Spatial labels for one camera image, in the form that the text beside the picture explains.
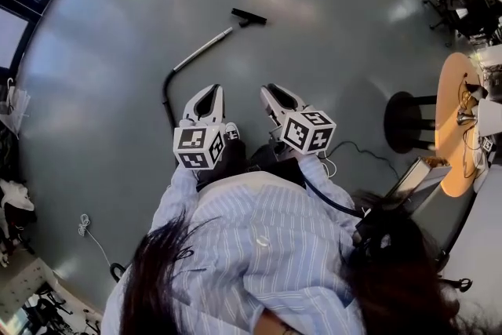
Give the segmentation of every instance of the power cord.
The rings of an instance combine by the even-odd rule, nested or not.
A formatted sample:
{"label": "power cord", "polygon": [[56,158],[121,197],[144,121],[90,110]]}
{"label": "power cord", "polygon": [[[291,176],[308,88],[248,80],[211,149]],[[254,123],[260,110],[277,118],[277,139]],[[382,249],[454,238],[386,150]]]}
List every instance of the power cord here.
{"label": "power cord", "polygon": [[324,157],[319,157],[319,158],[322,159],[322,160],[323,159],[327,159],[329,161],[328,158],[338,148],[342,147],[345,144],[352,144],[352,145],[354,145],[355,149],[358,151],[359,154],[368,154],[368,155],[373,156],[375,159],[378,159],[379,161],[384,161],[385,163],[387,163],[388,167],[392,170],[392,172],[394,172],[394,175],[395,175],[396,179],[399,179],[398,171],[394,168],[394,166],[392,166],[391,161],[389,161],[387,158],[384,158],[383,156],[378,156],[378,155],[374,154],[373,152],[371,152],[369,150],[362,150],[362,149],[360,149],[359,146],[354,141],[350,141],[350,140],[342,141],[337,146],[335,146],[335,148],[333,148],[328,154],[324,153]]}
{"label": "power cord", "polygon": [[[471,127],[469,127],[468,129],[466,129],[466,130],[464,131],[464,133],[462,134],[462,140],[464,141],[464,152],[463,152],[463,154],[462,154],[462,165],[464,166],[464,179],[468,179],[468,178],[470,178],[470,177],[474,176],[474,175],[478,172],[478,168],[479,168],[479,166],[481,165],[482,160],[483,160],[484,158],[486,158],[486,154],[485,154],[484,150],[482,150],[482,146],[481,146],[481,144],[480,144],[477,148],[471,148],[471,147],[467,144],[467,134],[468,134],[469,130],[474,129],[474,127],[475,127],[475,125],[472,125],[472,126],[471,126]],[[469,174],[467,174],[467,172],[466,172],[466,170],[465,170],[465,169],[466,169],[466,166],[465,166],[466,147],[467,147],[469,150],[471,150],[471,151],[481,150],[481,153],[482,153],[482,159],[481,159],[481,160],[480,160],[480,161],[479,161],[479,162],[478,162],[478,163],[474,166],[474,170],[473,170],[471,173],[469,173]]]}
{"label": "power cord", "polygon": [[331,159],[326,157],[326,151],[323,151],[323,152],[324,152],[324,158],[322,158],[322,159],[326,160],[331,165],[333,165],[333,168],[335,169],[335,171],[333,173],[330,173],[328,166],[324,162],[321,162],[322,166],[324,166],[324,169],[326,170],[326,175],[328,176],[329,179],[331,179],[333,176],[336,175],[336,172],[338,171],[338,169],[336,168],[335,162],[333,162]]}
{"label": "power cord", "polygon": [[305,176],[304,176],[304,181],[305,184],[311,188],[311,190],[326,204],[329,206],[332,206],[334,209],[338,209],[339,211],[343,213],[348,213],[349,215],[352,215],[353,217],[357,218],[364,218],[364,212],[363,211],[356,211],[355,209],[347,208],[346,206],[341,206],[340,204],[337,204],[333,200],[330,200],[328,197],[326,197],[323,193],[321,193]]}
{"label": "power cord", "polygon": [[458,90],[457,90],[457,99],[458,99],[458,104],[462,109],[467,109],[467,105],[462,104],[462,100],[464,98],[464,94],[467,93],[468,91],[463,91],[462,95],[460,95],[460,89],[462,88],[462,84],[464,84],[465,78],[467,77],[467,73],[464,73],[462,76],[462,79],[460,80],[460,84],[458,85]]}
{"label": "power cord", "polygon": [[110,267],[111,266],[110,260],[108,260],[107,254],[104,252],[102,245],[96,240],[96,238],[94,238],[93,234],[87,228],[89,225],[91,225],[91,220],[89,219],[89,216],[86,213],[83,213],[80,216],[80,222],[81,223],[78,225],[78,234],[84,237],[86,233],[89,233],[89,236],[93,238],[94,242],[96,242],[96,244],[100,247],[101,251],[103,252],[104,258],[108,263],[108,267]]}

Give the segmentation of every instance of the black cable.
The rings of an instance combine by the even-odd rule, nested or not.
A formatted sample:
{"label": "black cable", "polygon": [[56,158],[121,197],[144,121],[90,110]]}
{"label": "black cable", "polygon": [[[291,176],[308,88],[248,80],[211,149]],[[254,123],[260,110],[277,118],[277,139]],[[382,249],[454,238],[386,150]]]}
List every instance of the black cable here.
{"label": "black cable", "polygon": [[474,180],[476,180],[479,177],[481,177],[481,175],[486,171],[486,169],[488,169],[488,161],[486,161],[485,169],[483,169],[479,175],[476,175],[476,177],[474,178]]}
{"label": "black cable", "polygon": [[176,119],[174,118],[173,109],[171,108],[171,103],[169,102],[169,94],[167,93],[167,89],[169,88],[169,83],[173,79],[176,74],[175,70],[171,70],[171,72],[167,75],[164,80],[164,84],[162,85],[162,104],[166,110],[167,119],[169,120],[169,124],[171,125],[171,132],[174,137],[174,128],[176,127]]}
{"label": "black cable", "polygon": [[[120,276],[117,275],[117,273],[115,272],[116,270],[118,270],[120,272]],[[126,272],[126,268],[123,267],[122,265],[120,265],[119,263],[112,263],[110,265],[110,274],[111,274],[111,277],[116,281],[120,281],[120,278],[124,275],[124,273]]]}
{"label": "black cable", "polygon": [[339,211],[343,213],[348,213],[349,215],[352,215],[353,217],[357,218],[363,218],[364,213],[362,211],[356,211],[355,209],[350,209],[347,208],[346,206],[341,206],[340,204],[337,204],[336,202],[330,200],[327,198],[323,193],[321,193],[317,188],[314,187],[314,185],[308,181],[308,179],[304,176],[305,184],[311,188],[311,190],[326,204],[329,206],[332,206],[335,209],[338,209]]}
{"label": "black cable", "polygon": [[319,157],[319,159],[327,159],[327,158],[329,158],[338,148],[340,148],[342,145],[345,145],[345,144],[352,144],[352,145],[354,145],[355,149],[358,150],[359,154],[368,154],[368,155],[373,156],[375,159],[379,159],[380,161],[384,161],[385,163],[387,163],[387,165],[389,166],[389,168],[392,169],[392,172],[394,172],[394,175],[395,175],[396,179],[399,179],[398,171],[394,168],[394,166],[392,166],[391,161],[389,161],[387,158],[384,158],[383,156],[378,156],[378,155],[374,154],[373,152],[371,152],[369,150],[362,150],[362,149],[360,149],[359,146],[354,141],[350,141],[350,140],[342,141],[335,148],[333,148],[328,154],[326,154],[326,156],[324,158]]}
{"label": "black cable", "polygon": [[467,73],[464,73],[464,75],[462,76],[462,79],[460,80],[460,84],[458,85],[458,90],[457,90],[457,100],[458,100],[458,104],[460,105],[460,107],[462,109],[467,109],[467,105],[465,107],[462,106],[462,98],[464,97],[464,93],[465,91],[462,93],[462,95],[460,95],[460,88],[462,88],[462,84],[464,84],[464,79],[467,77]]}
{"label": "black cable", "polygon": [[470,177],[472,177],[473,175],[475,175],[478,172],[478,168],[479,168],[480,165],[481,165],[481,160],[478,162],[477,165],[475,165],[474,169],[472,170],[471,173],[469,173],[468,176],[465,176],[465,173],[464,173],[464,179],[469,179]]}
{"label": "black cable", "polygon": [[469,127],[468,129],[466,129],[464,131],[464,133],[462,134],[462,140],[464,141],[464,144],[467,148],[469,148],[471,151],[477,151],[477,150],[480,150],[481,149],[481,145],[479,145],[479,147],[477,148],[471,148],[469,147],[469,144],[467,144],[467,133],[469,132],[469,130],[472,130],[474,129],[475,125],[472,125],[471,127]]}

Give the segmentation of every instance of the white sneaker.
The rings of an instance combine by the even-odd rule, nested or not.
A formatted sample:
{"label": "white sneaker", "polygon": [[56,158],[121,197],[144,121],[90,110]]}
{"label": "white sneaker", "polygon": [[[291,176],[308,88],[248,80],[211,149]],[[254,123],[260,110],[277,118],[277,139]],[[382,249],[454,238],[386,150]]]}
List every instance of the white sneaker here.
{"label": "white sneaker", "polygon": [[235,123],[227,123],[227,125],[225,126],[225,134],[227,135],[229,140],[238,140],[239,138],[241,138]]}

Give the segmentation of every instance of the dark hair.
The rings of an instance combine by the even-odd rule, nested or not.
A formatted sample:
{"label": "dark hair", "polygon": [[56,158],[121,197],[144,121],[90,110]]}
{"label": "dark hair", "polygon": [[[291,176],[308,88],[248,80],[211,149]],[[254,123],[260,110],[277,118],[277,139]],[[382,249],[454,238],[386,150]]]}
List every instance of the dark hair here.
{"label": "dark hair", "polygon": [[121,335],[186,333],[180,312],[173,306],[174,263],[191,253],[184,248],[190,236],[185,211],[146,235],[134,254],[125,284]]}
{"label": "dark hair", "polygon": [[[408,217],[384,211],[386,224],[358,244],[342,275],[358,302],[368,335],[501,333],[456,318],[442,295],[424,236]],[[190,253],[184,212],[141,241],[125,286],[120,335],[187,333],[173,306],[173,269]]]}

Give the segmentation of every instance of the shirt button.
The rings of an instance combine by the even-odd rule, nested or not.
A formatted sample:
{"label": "shirt button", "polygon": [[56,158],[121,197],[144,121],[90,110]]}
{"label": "shirt button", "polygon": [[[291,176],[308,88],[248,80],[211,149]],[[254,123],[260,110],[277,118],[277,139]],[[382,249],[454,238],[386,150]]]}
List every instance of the shirt button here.
{"label": "shirt button", "polygon": [[256,243],[258,243],[262,247],[268,247],[269,241],[265,236],[258,236],[256,238]]}

